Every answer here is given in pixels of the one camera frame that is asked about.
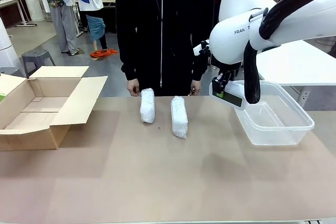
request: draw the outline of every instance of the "red object on floor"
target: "red object on floor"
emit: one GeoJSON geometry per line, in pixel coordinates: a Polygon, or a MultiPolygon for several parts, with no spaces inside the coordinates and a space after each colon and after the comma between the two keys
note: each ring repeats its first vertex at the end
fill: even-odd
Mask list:
{"type": "Polygon", "coordinates": [[[92,52],[90,53],[90,56],[94,58],[98,58],[98,57],[106,57],[106,56],[116,55],[116,54],[118,54],[118,51],[112,48],[112,49],[108,49],[107,51],[98,50],[98,51],[92,52]]]}

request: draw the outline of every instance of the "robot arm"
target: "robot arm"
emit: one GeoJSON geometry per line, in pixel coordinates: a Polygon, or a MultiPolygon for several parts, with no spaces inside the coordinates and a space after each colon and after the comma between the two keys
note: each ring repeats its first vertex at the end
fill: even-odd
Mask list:
{"type": "Polygon", "coordinates": [[[244,109],[246,102],[257,103],[257,52],[291,41],[333,36],[334,17],[336,0],[222,0],[220,23],[211,32],[207,47],[223,67],[212,81],[210,95],[238,109],[244,109]],[[230,79],[243,60],[242,89],[230,79]]]}

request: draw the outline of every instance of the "white wrapped bundle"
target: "white wrapped bundle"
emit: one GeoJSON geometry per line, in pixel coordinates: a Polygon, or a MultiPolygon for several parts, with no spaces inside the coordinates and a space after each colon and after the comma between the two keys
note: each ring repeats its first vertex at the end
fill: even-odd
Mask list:
{"type": "Polygon", "coordinates": [[[187,138],[188,117],[184,99],[174,97],[171,102],[173,133],[177,137],[187,138]]]}
{"type": "Polygon", "coordinates": [[[154,91],[152,89],[144,89],[141,91],[140,95],[141,121],[145,123],[153,123],[155,119],[154,91]]]}

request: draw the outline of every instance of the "desk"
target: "desk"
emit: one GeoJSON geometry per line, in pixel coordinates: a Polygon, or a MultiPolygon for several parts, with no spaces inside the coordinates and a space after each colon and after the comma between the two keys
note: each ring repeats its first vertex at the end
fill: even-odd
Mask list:
{"type": "Polygon", "coordinates": [[[103,2],[104,8],[115,8],[116,0],[101,0],[103,2]]]}
{"type": "Polygon", "coordinates": [[[336,86],[336,59],[300,40],[257,55],[260,76],[281,86],[303,86],[299,104],[303,106],[309,86],[336,86]]]}
{"type": "Polygon", "coordinates": [[[13,5],[15,3],[17,4],[17,8],[19,9],[21,20],[22,20],[22,24],[17,25],[17,26],[35,27],[36,25],[34,25],[34,24],[27,24],[26,23],[25,17],[23,16],[22,9],[21,9],[20,4],[19,4],[19,0],[2,0],[2,1],[0,1],[0,8],[5,7],[7,5],[13,5]]]}
{"type": "Polygon", "coordinates": [[[0,221],[336,216],[336,159],[313,133],[298,146],[256,147],[231,107],[188,97],[188,136],[179,139],[172,133],[171,99],[156,98],[155,121],[143,124],[139,98],[101,98],[59,150],[0,152],[0,221]]]}

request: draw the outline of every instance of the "stool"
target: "stool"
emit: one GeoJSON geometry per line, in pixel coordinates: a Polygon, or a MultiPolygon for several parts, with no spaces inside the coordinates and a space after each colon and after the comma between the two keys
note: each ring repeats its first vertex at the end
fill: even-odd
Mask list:
{"type": "Polygon", "coordinates": [[[29,73],[27,70],[28,62],[34,63],[35,65],[34,72],[35,72],[40,67],[45,66],[44,63],[46,59],[50,59],[51,63],[55,66],[54,60],[52,59],[50,53],[47,50],[37,49],[25,52],[22,55],[22,60],[27,77],[29,77],[29,73]]]}
{"type": "Polygon", "coordinates": [[[0,74],[8,74],[10,76],[18,76],[18,77],[24,77],[21,71],[18,68],[15,67],[5,67],[0,68],[0,74]]]}

